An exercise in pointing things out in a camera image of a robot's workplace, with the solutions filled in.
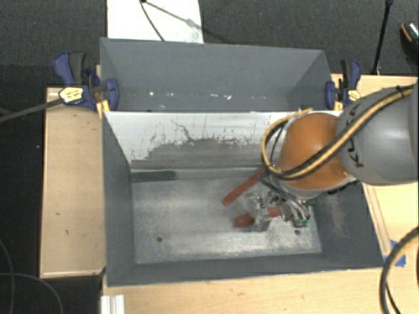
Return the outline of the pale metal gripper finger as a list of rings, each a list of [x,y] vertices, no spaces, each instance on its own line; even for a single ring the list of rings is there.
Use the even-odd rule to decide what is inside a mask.
[[[252,225],[252,230],[254,232],[265,232],[268,230],[271,222],[271,218],[255,218]]]
[[[251,214],[267,214],[270,198],[270,193],[252,193],[249,196],[249,210]]]

